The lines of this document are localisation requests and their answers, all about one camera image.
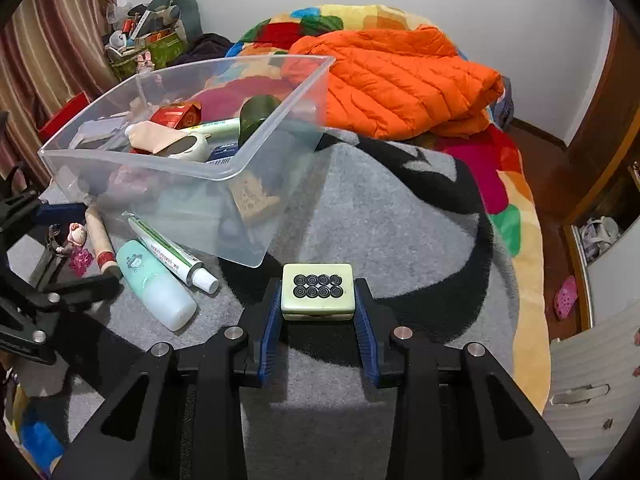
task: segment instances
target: pink slipper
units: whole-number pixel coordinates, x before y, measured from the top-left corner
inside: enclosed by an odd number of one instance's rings
[[[575,278],[569,276],[560,289],[556,292],[554,298],[554,310],[558,319],[566,319],[578,299],[578,287],[575,285]]]

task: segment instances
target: white bottle cap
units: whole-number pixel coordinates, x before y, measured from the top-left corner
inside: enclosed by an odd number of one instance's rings
[[[148,278],[140,298],[158,321],[169,330],[180,330],[196,312],[196,302],[173,276]]]
[[[207,294],[213,294],[220,282],[207,269],[202,267],[193,273],[193,285],[204,290]]]

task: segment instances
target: barcode label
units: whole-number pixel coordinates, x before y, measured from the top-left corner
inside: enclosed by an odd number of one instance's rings
[[[207,164],[226,164],[231,160],[231,156],[226,156],[225,158],[219,158],[217,160],[210,160],[209,162],[207,162]]]

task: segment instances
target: pink plastic toy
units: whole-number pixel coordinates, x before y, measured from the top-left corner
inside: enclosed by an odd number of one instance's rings
[[[574,306],[575,300],[578,299],[578,287],[575,284],[575,278],[569,276],[560,289],[556,292],[554,298],[554,311],[558,319],[566,319]]]
[[[74,247],[69,257],[69,269],[75,272],[78,278],[82,278],[94,260],[94,256],[81,247]]]

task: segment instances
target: mint green bottle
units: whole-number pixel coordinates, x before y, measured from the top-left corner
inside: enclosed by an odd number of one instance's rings
[[[196,311],[196,302],[171,272],[142,244],[124,244],[116,261],[133,293],[169,330],[181,329]]]

